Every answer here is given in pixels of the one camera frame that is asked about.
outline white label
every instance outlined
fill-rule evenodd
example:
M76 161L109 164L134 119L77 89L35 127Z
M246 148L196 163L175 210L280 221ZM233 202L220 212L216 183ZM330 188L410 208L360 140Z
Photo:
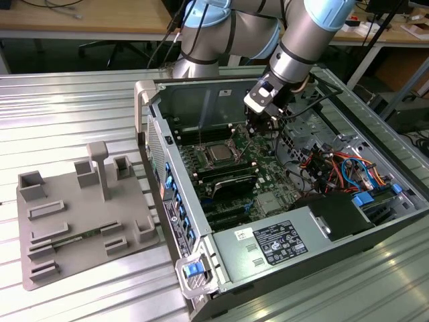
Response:
M222 97L222 96L231 96L232 92L233 91L231 89L224 89L223 91L219 92L219 97Z
M253 229L252 227L249 227L242 230L236 230L234 231L234 234L237 237L237 240L244 240L253 237Z

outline sticker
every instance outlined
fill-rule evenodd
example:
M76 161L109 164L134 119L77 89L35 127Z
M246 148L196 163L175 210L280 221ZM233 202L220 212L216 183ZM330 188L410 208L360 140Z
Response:
M174 241L176 242L176 246L180 251L180 255L182 258L188 257L191 251L187 242L187 238L184 235L180 220L177 218L176 208L174 207L172 201L164 201L163 204L170 228L174 234Z
M252 233L253 233L252 227L234 231L234 234L237 237L237 240L244 240L244 239L253 237Z
M219 97L222 96L231 96L233 91L231 89L224 89L223 91L219 91Z
M272 266L308 252L289 220L254 231L253 234L265 259Z

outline ventilation grille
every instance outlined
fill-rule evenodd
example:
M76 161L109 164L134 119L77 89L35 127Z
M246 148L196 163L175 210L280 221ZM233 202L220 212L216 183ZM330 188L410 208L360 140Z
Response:
M151 163L158 172L160 182L166 181L166 161L164 156L164 151L162 150L160 138L158 133L155 130L154 119L152 116L147 117L147 136L148 136L148 145L151 154Z

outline office chair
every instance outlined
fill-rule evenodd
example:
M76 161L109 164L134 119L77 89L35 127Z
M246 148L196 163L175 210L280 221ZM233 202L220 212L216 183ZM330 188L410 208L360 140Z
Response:
M84 58L86 56L85 50L88 48L94 48L94 47L101 47L101 46L107 46L107 45L115 45L113 47L112 54L110 55L109 61L107 62L107 68L112 67L112 64L115 61L116 55L118 52L123 52L124 49L128 49L134 53L136 53L138 56L142 57L146 60L149 60L149 55L147 55L145 52L137 49L134 45L131 44L130 41L123 41L123 40L100 40L98 42L90 42L88 44L80 45L78 49L78 55L81 58Z

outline blue cable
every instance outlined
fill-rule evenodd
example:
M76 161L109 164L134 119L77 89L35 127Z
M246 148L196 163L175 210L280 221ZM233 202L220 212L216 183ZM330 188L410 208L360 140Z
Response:
M368 179L369 179L369 181L371 182L371 184L374 186L374 187L376 187L376 188L379 188L380 186L379 186L379 184L377 183L377 181L375 181L374 179L373 179L373 177L371 176L371 174L369 173L369 170L368 170L368 168L366 167L366 165L364 165L364 163L362 162L362 161L360 161L360 160L358 160L358 159L356 159L356 158L348 158L348 159L346 159L346 160L344 160L344 162L343 162L343 164L341 165L341 172L342 172L342 174L343 174L343 177L344 177L344 179L347 181L347 182L349 182L349 183L351 183L352 185L354 185L355 187L357 187L358 189L359 189L359 192L361 191L361 187L355 182L355 181L352 181L352 180L350 180L348 177L347 177L347 175L346 175L346 161L347 160L353 160L353 161L356 161L357 163L359 163L361 166L362 166L362 168L365 170L365 174L367 175L367 177L368 177Z

